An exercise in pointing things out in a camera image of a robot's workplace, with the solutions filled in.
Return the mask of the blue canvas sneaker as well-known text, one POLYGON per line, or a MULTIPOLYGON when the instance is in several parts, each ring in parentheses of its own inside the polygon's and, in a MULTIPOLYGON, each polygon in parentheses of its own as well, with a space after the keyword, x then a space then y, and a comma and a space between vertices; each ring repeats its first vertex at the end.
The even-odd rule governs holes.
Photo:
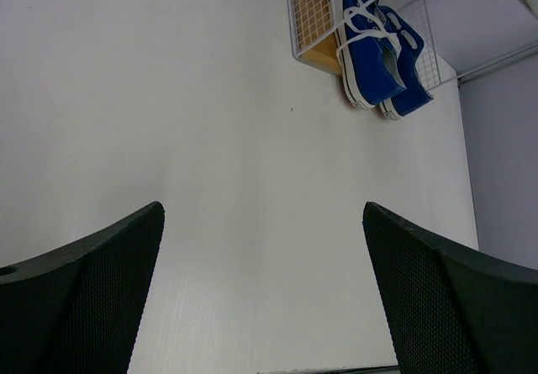
POLYGON ((402 45, 372 0, 332 0, 342 24, 336 58, 345 94, 356 108, 374 108, 405 90, 398 72, 402 45))
POLYGON ((382 114, 391 120, 398 120, 418 110, 433 100, 423 86, 417 71, 417 61, 424 49, 425 42, 421 35, 398 13, 376 1, 376 10, 385 29, 395 33, 402 50, 397 59, 397 70, 404 85, 404 90, 383 101, 380 105, 382 114))

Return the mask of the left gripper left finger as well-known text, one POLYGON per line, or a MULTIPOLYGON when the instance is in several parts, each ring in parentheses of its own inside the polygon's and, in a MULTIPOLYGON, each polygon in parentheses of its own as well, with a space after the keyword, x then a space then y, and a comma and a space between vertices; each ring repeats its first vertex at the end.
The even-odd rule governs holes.
POLYGON ((1 269, 3 373, 125 373, 165 225, 152 202, 1 269))

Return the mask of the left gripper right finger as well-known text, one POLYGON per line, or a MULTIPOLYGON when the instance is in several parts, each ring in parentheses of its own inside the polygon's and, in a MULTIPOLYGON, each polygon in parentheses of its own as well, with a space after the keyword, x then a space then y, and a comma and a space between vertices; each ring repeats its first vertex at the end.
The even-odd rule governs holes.
POLYGON ((402 373, 535 373, 537 272, 366 203, 362 225, 402 373))

